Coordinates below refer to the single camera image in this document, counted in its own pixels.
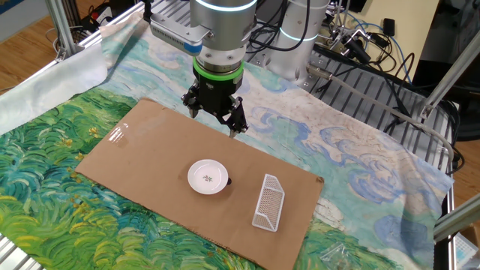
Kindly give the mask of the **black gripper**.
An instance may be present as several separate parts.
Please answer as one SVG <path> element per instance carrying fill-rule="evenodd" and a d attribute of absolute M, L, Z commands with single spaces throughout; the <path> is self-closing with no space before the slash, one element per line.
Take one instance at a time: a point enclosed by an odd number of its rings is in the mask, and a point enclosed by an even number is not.
<path fill-rule="evenodd" d="M 234 138 L 248 130 L 248 124 L 243 110 L 242 97 L 233 97 L 233 94 L 242 85 L 243 76 L 228 80 L 213 80 L 203 75 L 197 79 L 199 85 L 193 84 L 181 100 L 189 109 L 190 117 L 194 119 L 202 109 L 212 115 L 226 115 L 219 117 L 219 122 L 229 128 L 229 137 Z"/>

